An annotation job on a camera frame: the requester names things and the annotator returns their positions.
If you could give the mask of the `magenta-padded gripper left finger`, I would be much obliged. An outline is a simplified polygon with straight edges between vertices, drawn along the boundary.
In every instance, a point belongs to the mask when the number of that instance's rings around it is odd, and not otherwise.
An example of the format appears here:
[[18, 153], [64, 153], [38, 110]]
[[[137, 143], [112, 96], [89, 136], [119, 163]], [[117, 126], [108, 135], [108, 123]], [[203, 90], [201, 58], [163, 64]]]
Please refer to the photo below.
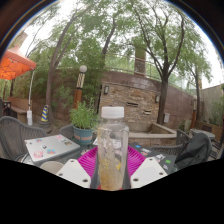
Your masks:
[[90, 188], [96, 157], [97, 148], [93, 148], [78, 159], [69, 159], [56, 175], [80, 187]]

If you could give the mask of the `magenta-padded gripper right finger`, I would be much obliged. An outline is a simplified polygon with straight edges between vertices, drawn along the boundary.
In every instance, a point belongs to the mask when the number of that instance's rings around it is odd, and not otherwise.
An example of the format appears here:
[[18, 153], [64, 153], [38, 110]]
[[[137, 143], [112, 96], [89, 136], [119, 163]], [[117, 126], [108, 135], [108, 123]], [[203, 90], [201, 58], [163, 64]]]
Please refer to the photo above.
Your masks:
[[154, 157], [144, 157], [137, 150], [128, 148], [128, 174], [130, 187], [141, 188], [167, 175]]

